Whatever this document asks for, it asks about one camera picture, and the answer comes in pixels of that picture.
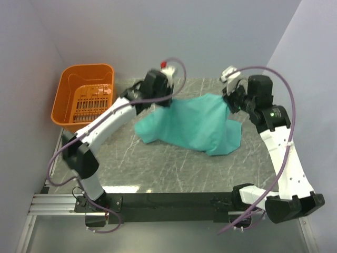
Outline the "teal t shirt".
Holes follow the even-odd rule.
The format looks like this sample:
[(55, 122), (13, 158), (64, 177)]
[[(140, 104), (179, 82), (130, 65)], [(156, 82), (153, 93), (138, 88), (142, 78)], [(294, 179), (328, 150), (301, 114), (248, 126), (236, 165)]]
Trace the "teal t shirt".
[(144, 143), (157, 140), (209, 156), (228, 155), (241, 145), (242, 125), (230, 120), (230, 109), (220, 95), (174, 99), (138, 121), (134, 130)]

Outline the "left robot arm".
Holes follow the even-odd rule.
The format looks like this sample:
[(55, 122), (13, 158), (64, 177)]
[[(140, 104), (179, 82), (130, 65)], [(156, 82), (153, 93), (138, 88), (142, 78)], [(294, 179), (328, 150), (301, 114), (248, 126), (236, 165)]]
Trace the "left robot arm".
[(158, 99), (173, 93), (173, 78), (176, 68), (151, 69), (145, 79), (126, 89), (113, 105), (97, 119), (75, 133), (69, 131), (62, 136), (67, 145), (62, 158), (68, 168), (77, 174), (82, 189), (88, 196), (86, 205), (94, 212), (109, 207), (107, 194), (98, 178), (99, 162), (95, 155), (100, 146), (122, 125), (128, 123), (153, 103), (168, 107), (171, 100)]

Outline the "orange plastic basket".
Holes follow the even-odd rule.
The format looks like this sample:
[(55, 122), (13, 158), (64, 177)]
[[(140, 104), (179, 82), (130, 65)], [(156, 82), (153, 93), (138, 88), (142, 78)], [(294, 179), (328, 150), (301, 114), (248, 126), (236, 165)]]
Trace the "orange plastic basket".
[(108, 64), (68, 67), (59, 81), (52, 121), (74, 133), (97, 119), (118, 97), (114, 75)]

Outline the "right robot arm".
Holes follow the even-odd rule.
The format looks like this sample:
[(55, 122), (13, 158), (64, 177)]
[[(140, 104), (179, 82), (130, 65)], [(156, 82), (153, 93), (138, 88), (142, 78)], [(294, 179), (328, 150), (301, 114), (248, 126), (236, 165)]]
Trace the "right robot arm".
[(316, 193), (309, 183), (293, 139), (291, 121), (284, 107), (273, 103), (273, 82), (266, 75), (244, 77), (240, 72), (220, 78), (225, 84), (223, 99), (232, 113), (244, 111), (255, 125), (267, 147), (277, 177), (278, 192), (265, 193), (252, 184), (234, 188), (231, 204), (243, 210), (259, 199), (256, 205), (266, 211), (273, 223), (310, 215), (325, 205), (323, 194)]

